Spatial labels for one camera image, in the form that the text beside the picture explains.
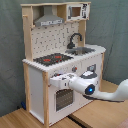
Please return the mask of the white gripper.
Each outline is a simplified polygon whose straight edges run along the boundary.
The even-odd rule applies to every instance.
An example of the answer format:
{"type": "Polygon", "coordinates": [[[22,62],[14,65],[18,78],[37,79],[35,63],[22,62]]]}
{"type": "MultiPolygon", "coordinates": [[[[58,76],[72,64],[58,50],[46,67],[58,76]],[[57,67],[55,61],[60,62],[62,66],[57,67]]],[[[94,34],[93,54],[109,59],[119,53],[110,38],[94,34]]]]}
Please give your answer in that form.
{"type": "Polygon", "coordinates": [[[50,84],[59,89],[68,89],[69,81],[75,76],[74,73],[66,73],[59,76],[54,76],[50,79],[50,84]]]}

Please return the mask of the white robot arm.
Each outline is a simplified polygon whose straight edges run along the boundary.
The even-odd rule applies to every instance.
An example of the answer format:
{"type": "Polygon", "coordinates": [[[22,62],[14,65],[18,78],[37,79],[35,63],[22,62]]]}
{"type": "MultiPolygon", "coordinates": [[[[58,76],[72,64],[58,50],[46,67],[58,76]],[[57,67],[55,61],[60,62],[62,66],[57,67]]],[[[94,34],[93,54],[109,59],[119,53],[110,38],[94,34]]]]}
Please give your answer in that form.
{"type": "Polygon", "coordinates": [[[81,76],[77,76],[75,73],[67,73],[52,77],[50,84],[59,89],[75,90],[89,100],[109,102],[128,100],[128,79],[122,81],[113,93],[101,92],[98,89],[98,75],[91,71],[86,71],[81,76]]]}

